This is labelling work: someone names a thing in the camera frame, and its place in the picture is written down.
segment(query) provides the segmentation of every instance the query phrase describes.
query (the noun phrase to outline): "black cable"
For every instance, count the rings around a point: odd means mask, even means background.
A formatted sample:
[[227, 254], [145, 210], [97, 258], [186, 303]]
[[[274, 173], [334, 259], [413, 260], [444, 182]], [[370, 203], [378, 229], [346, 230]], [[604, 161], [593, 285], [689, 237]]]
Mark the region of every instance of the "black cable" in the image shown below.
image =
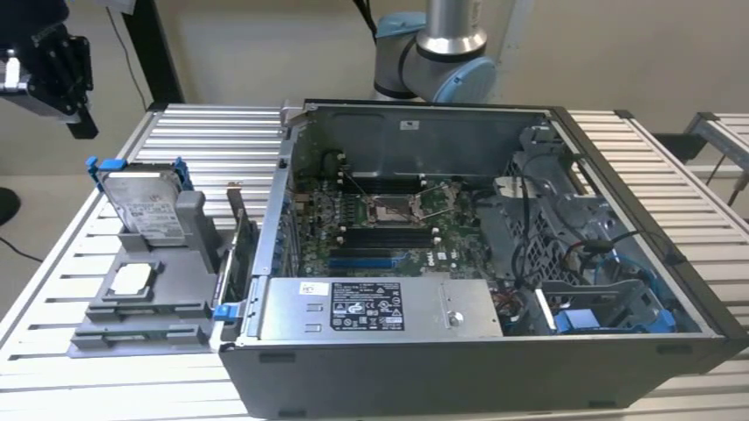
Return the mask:
[[0, 242], [6, 243], [6, 245], [11, 248], [11, 250], [14, 250], [14, 252], [22, 255], [25, 258], [38, 261], [39, 263], [45, 261], [39, 257], [34, 257], [31, 254], [27, 254], [23, 251], [21, 251], [18, 248], [15, 248], [14, 244], [11, 244], [11, 241], [5, 239], [3, 237], [0, 237]]
[[373, 41], [377, 44], [377, 25], [376, 20], [373, 19], [373, 12], [372, 7], [368, 7], [365, 0], [352, 0], [354, 2], [356, 7], [360, 10], [360, 14], [366, 22], [366, 27], [370, 28], [370, 32], [373, 33]]
[[668, 238], [665, 235], [663, 235], [663, 234], [660, 234], [660, 233], [657, 233], [657, 232], [653, 232], [653, 231], [648, 231], [648, 230], [635, 230], [635, 231], [625, 232], [625, 233], [621, 234], [621, 235], [617, 235], [617, 236], [612, 239], [612, 245], [615, 246], [620, 241], [623, 241], [624, 239], [628, 239], [629, 237], [635, 237], [635, 236], [639, 235], [639, 234], [640, 234], [640, 235], [647, 234], [647, 235], [649, 235], [652, 238], [660, 239], [660, 240], [663, 241], [663, 243], [664, 243], [664, 246], [667, 246], [667, 248], [668, 248], [671, 251], [675, 251], [675, 250], [676, 250], [675, 247], [673, 247], [673, 245], [671, 244], [669, 238]]
[[711, 173], [711, 176], [707, 178], [707, 182], [705, 185], [709, 186], [711, 182], [713, 181], [713, 177], [716, 176], [717, 173], [717, 169], [721, 168], [721, 165], [724, 164], [724, 160], [725, 160], [725, 153], [724, 156], [721, 156], [721, 159], [717, 161], [716, 167], [713, 168], [713, 172]]
[[143, 111], [147, 111], [149, 107], [146, 106], [146, 97], [143, 96], [143, 91], [141, 90], [141, 86], [138, 85], [137, 75], [133, 71], [133, 63], [130, 62], [129, 48], [126, 47], [126, 42], [122, 40], [122, 37], [119, 36], [119, 29], [118, 29], [118, 25], [115, 24], [115, 18], [113, 17], [113, 12], [110, 10], [110, 7], [106, 7], [105, 9], [107, 9], [107, 16], [110, 16], [110, 22], [113, 23], [113, 29], [115, 30], [115, 35], [118, 36], [118, 41], [119, 41], [119, 44], [122, 45], [122, 51], [126, 54], [126, 62], [129, 63], [130, 78], [133, 79], [134, 85], [137, 85], [138, 95], [141, 96], [141, 103], [143, 104]]
[[740, 190], [735, 190], [735, 192], [731, 194], [731, 197], [728, 198], [728, 207], [732, 207], [735, 205], [736, 202], [736, 198], [739, 197], [739, 193]]

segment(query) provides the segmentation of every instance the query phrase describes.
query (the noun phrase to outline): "blue tab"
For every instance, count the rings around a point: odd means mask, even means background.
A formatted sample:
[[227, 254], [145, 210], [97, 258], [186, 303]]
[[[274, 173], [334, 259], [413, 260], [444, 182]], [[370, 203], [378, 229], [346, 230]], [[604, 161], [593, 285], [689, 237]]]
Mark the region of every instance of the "blue tab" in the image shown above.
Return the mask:
[[99, 191], [105, 191], [105, 188], [102, 187], [102, 183], [99, 181], [99, 176], [97, 175], [97, 173], [99, 172], [99, 167], [97, 167], [98, 162], [99, 158], [97, 156], [90, 156], [90, 158], [86, 160], [86, 170], [90, 173], [91, 180], [94, 180], [94, 183], [97, 184], [97, 189]]
[[677, 331], [677, 320], [675, 320], [671, 311], [661, 310], [656, 321], [648, 325], [648, 332], [651, 333], [673, 333]]
[[99, 167], [101, 171], [122, 171], [129, 166], [127, 160], [105, 160]]
[[222, 304], [214, 310], [214, 320], [217, 322], [233, 322], [239, 317], [239, 304]]
[[190, 180], [190, 170], [187, 169], [187, 162], [183, 161], [183, 157], [178, 156], [175, 160], [175, 171], [179, 175], [179, 180], [183, 182], [183, 190], [195, 189], [193, 186], [193, 180]]
[[560, 333], [599, 329], [601, 327], [591, 309], [563, 310], [555, 316], [555, 322]]

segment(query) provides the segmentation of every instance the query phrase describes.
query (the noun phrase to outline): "aluminum extrusion table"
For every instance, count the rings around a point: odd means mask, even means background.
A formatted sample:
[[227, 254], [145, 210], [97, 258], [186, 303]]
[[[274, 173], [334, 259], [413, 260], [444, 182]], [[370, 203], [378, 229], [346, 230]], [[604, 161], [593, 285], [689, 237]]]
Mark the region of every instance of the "aluminum extrusion table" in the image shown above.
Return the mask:
[[[612, 111], [573, 116], [749, 329], [749, 226], [637, 120]], [[261, 223], [281, 134], [280, 109], [171, 105], [146, 115], [119, 157], [170, 162], [182, 156], [206, 193], [206, 214], [219, 226], [233, 225], [223, 186], [242, 182], [249, 213]], [[252, 419], [215, 354], [66, 357], [119, 250], [121, 227], [94, 191], [0, 324], [0, 419]], [[627, 410], [429, 417], [436, 418], [746, 421], [749, 352], [708, 375], [669, 380]]]

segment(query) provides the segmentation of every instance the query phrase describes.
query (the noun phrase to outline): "blue drive bracket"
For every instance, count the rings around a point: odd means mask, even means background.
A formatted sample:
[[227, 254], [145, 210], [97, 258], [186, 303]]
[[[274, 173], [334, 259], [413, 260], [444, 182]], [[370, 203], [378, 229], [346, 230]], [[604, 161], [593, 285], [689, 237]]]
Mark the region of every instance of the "blue drive bracket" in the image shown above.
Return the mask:
[[677, 331], [677, 321], [671, 311], [661, 310], [656, 320], [647, 325], [635, 325], [631, 328], [601, 327], [591, 309], [563, 310], [555, 316], [560, 334], [576, 334], [579, 332], [600, 333], [673, 333]]
[[[99, 162], [99, 158], [97, 156], [91, 156], [86, 160], [86, 168], [87, 168], [87, 171], [90, 173], [91, 179], [97, 183], [97, 189], [99, 191], [105, 191], [105, 188], [102, 187], [102, 181], [99, 179], [98, 172], [99, 171], [110, 171], [110, 172], [122, 171], [129, 166], [129, 160], [121, 160], [121, 159], [105, 160], [102, 162], [101, 166], [97, 166], [98, 162]], [[182, 156], [177, 157], [177, 160], [175, 160], [175, 163], [173, 164], [173, 166], [175, 167], [177, 175], [179, 176], [179, 181], [182, 182], [183, 190], [195, 190], [195, 187], [193, 185], [193, 180], [190, 179], [190, 170], [187, 169], [187, 163], [183, 161]]]

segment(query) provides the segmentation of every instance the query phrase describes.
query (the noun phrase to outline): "sticker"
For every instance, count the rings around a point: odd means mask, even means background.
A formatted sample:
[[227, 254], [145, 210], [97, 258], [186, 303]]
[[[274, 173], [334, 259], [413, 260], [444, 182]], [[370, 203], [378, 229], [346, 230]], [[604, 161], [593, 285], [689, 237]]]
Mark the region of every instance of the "sticker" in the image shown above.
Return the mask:
[[181, 239], [183, 227], [170, 202], [129, 203], [126, 205], [138, 232], [146, 239]]
[[330, 308], [330, 327], [336, 331], [405, 330], [398, 282], [334, 282]]
[[304, 282], [300, 285], [301, 296], [326, 296], [330, 291], [328, 282]]
[[420, 120], [404, 120], [401, 130], [420, 130]]

